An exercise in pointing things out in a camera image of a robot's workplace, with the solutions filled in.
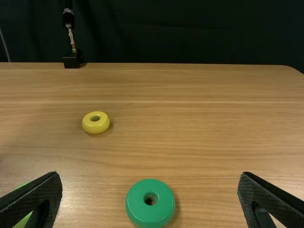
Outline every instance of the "yellow ring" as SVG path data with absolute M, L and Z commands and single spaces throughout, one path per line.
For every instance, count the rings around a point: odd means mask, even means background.
M 89 134 L 100 134 L 108 129 L 110 118 L 103 112 L 91 112 L 84 116 L 81 125 Z

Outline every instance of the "green object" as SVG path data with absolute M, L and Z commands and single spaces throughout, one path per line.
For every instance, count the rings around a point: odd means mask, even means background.
M 18 188 L 16 189 L 19 189 L 21 187 L 23 187 L 24 185 L 28 184 L 27 183 L 24 183 L 22 185 L 20 185 Z M 33 212 L 30 212 L 26 217 L 24 217 L 23 219 L 21 219 L 16 225 L 13 226 L 13 228 L 24 228 L 26 223 L 28 222 L 29 220 L 29 217 L 32 215 Z
M 161 228 L 173 217 L 175 199 L 165 183 L 144 179 L 130 188 L 125 208 L 130 220 L 140 228 Z

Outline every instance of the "ring hole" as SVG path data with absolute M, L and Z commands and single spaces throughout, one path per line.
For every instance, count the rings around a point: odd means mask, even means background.
M 99 115 L 93 115 L 93 116 L 91 117 L 91 121 L 92 121 L 92 122 L 96 122 L 96 121 L 98 121 L 98 120 L 100 120 L 100 116 L 99 116 Z
M 147 193 L 144 198 L 143 201 L 145 202 L 145 204 L 149 205 L 149 206 L 153 206 L 157 203 L 158 197 L 155 193 Z

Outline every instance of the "dark background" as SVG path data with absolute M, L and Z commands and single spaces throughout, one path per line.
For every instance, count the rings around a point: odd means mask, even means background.
M 86 62 L 280 64 L 304 72 L 303 0 L 73 0 Z M 0 0 L 12 62 L 61 62 L 63 0 Z M 0 61 L 7 57 L 0 43 Z

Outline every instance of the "wood grain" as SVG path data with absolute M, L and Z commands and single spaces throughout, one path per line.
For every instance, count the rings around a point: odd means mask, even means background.
M 111 119 L 91 136 L 91 111 Z M 0 195 L 56 170 L 54 227 L 133 227 L 124 209 L 143 178 L 177 199 L 168 227 L 244 228 L 250 171 L 304 199 L 304 77 L 287 66 L 0 63 Z

